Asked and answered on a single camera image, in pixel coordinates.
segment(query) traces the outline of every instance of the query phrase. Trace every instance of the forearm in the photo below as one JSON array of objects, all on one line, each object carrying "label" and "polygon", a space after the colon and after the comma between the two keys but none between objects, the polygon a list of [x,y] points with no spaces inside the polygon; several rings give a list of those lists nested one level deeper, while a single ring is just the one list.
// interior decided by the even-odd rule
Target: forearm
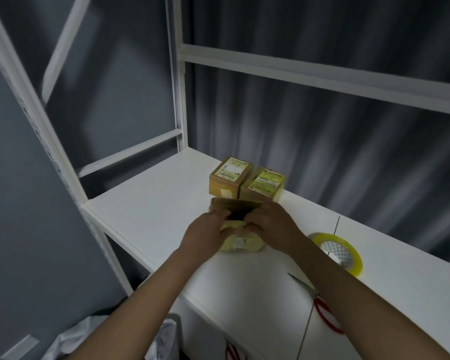
[{"label": "forearm", "polygon": [[90,335],[70,360],[145,357],[170,307],[200,266],[179,250]]},{"label": "forearm", "polygon": [[303,236],[292,257],[324,298],[364,360],[450,359],[405,315]]}]

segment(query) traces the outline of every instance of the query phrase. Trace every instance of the sealed cardboard box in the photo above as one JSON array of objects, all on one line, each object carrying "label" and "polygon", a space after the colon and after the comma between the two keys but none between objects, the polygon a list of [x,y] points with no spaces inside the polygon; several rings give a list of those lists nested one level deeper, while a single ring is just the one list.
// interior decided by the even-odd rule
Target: sealed cardboard box
[{"label": "sealed cardboard box", "polygon": [[220,248],[222,252],[257,252],[264,248],[265,243],[254,232],[241,230],[246,226],[243,221],[247,213],[254,208],[260,207],[261,202],[248,201],[242,199],[228,199],[228,198],[212,198],[211,206],[224,208],[231,212],[228,220],[222,225],[222,230],[225,228],[235,228],[236,233],[228,236]]},{"label": "sealed cardboard box", "polygon": [[285,185],[285,175],[259,166],[240,187],[240,199],[278,202]]},{"label": "sealed cardboard box", "polygon": [[232,157],[225,158],[210,174],[210,194],[217,197],[238,198],[240,185],[252,168],[252,163]]}]

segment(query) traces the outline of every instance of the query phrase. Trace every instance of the person's left hand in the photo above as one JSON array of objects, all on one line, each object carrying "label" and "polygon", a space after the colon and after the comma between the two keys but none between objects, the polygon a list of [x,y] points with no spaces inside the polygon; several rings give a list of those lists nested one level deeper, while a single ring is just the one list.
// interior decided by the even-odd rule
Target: person's left hand
[{"label": "person's left hand", "polygon": [[200,266],[217,253],[225,239],[236,229],[228,227],[222,231],[222,224],[230,211],[213,209],[196,218],[186,229],[180,247],[181,253],[196,260]]}]

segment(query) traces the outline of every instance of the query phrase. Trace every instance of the scissors blade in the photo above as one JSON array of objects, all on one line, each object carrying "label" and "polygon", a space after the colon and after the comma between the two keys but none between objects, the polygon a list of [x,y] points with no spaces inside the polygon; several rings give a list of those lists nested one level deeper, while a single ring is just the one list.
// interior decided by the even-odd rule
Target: scissors blade
[{"label": "scissors blade", "polygon": [[297,278],[296,276],[294,276],[293,274],[288,273],[288,275],[290,277],[292,277],[292,279],[297,282],[298,284],[300,284],[303,288],[306,289],[306,291],[310,294],[310,296],[312,298],[315,298],[318,295],[318,292],[315,288],[312,288],[310,285],[308,285],[307,283],[305,283],[304,281],[300,280],[299,278]]}]

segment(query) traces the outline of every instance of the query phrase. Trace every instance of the person's left arm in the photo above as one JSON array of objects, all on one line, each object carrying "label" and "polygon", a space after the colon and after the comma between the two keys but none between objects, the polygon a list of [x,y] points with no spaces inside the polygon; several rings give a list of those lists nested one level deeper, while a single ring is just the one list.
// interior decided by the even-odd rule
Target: person's left arm
[{"label": "person's left arm", "polygon": [[70,360],[142,360],[185,284],[233,232],[232,228],[220,231],[229,214],[216,210],[193,221],[179,248],[73,352]]}]

